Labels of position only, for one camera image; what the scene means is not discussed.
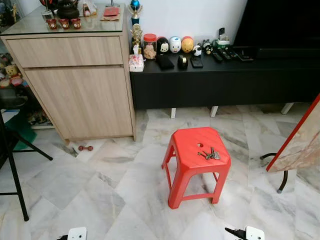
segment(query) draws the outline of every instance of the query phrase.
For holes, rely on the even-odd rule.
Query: white wall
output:
[[[25,15],[40,5],[39,0],[19,1]],[[130,1],[114,0],[126,5]],[[111,1],[93,0],[93,2]],[[233,41],[246,3],[247,0],[140,0],[140,4],[143,5],[140,25],[143,33],[154,33],[166,38],[191,36],[195,40],[215,39],[218,36],[218,29],[225,27],[226,33]]]
[[[23,14],[26,16],[41,5],[39,0],[18,0]]]

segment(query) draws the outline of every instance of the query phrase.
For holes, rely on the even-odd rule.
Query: red cup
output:
[[[48,19],[46,23],[49,25],[50,29],[57,29],[57,20],[56,19]]]
[[[62,18],[59,20],[60,25],[63,29],[68,29],[69,28],[69,19],[67,18]]]
[[[79,17],[78,18],[72,18],[71,19],[71,23],[72,23],[72,25],[73,25],[73,27],[75,29],[81,28],[81,19]]]

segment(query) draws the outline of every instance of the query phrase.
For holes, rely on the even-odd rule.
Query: keys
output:
[[[210,159],[219,160],[220,159],[219,152],[215,151],[215,149],[213,147],[211,147],[210,149],[211,149],[211,153],[207,153],[205,151],[202,151],[202,152],[204,152],[204,154],[202,152],[198,152],[198,155],[203,156],[207,160],[210,160]]]

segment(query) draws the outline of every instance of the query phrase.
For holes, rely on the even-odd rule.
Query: wooden cabinet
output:
[[[64,139],[133,134],[122,67],[28,69],[25,73]]]
[[[39,7],[1,34],[66,142],[135,138],[125,5],[117,21],[100,21],[105,4],[97,6],[96,16],[81,18],[80,29],[50,30]]]

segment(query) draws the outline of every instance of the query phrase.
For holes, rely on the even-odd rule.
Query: tv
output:
[[[233,45],[257,58],[319,58],[320,0],[247,0]]]

